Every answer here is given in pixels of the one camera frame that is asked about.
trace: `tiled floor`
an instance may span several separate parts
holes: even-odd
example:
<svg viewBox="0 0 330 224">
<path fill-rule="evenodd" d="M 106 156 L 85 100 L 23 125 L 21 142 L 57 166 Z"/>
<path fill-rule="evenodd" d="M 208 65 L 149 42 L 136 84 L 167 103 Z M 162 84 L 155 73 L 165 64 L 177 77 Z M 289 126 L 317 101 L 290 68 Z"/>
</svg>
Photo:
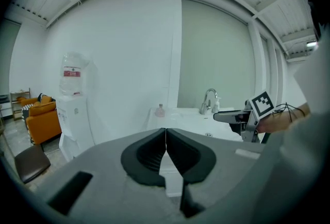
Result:
<svg viewBox="0 0 330 224">
<path fill-rule="evenodd" d="M 5 138 L 3 135 L 0 137 L 0 149 L 4 152 L 5 158 L 16 172 L 14 156 L 31 146 L 30 136 L 27 132 L 24 121 L 21 119 L 16 121 L 12 119 L 7 120 L 5 123 L 4 136 Z M 31 191 L 34 192 L 44 179 L 66 163 L 66 160 L 58 147 L 59 140 L 60 138 L 56 138 L 43 144 L 44 152 L 49 158 L 51 166 L 44 173 L 26 184 Z"/>
</svg>

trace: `faucet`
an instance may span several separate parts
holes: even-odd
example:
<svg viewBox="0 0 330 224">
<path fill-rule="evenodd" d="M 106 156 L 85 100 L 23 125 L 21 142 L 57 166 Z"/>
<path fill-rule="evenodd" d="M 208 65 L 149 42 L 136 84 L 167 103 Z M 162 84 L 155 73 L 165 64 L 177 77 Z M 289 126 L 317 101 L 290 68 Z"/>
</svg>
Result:
<svg viewBox="0 0 330 224">
<path fill-rule="evenodd" d="M 209 89 L 209 90 L 206 91 L 205 97 L 204 97 L 204 102 L 202 103 L 202 106 L 201 106 L 201 109 L 200 109 L 200 114 L 202 114 L 202 115 L 205 115 L 206 111 L 211 109 L 211 100 L 210 99 L 208 100 L 208 105 L 206 104 L 207 95 L 211 91 L 214 93 L 215 98 L 218 97 L 218 93 L 215 89 Z"/>
</svg>

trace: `ceiling light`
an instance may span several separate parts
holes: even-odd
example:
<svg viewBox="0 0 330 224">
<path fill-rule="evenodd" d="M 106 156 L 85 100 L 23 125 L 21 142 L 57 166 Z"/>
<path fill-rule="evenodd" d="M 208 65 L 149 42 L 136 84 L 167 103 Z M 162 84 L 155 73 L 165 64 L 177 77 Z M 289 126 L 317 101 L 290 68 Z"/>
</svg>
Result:
<svg viewBox="0 0 330 224">
<path fill-rule="evenodd" d="M 308 42 L 308 43 L 307 43 L 307 47 L 314 47 L 314 46 L 316 46 L 317 44 L 318 44 L 317 41 L 311 41 L 311 42 Z"/>
</svg>

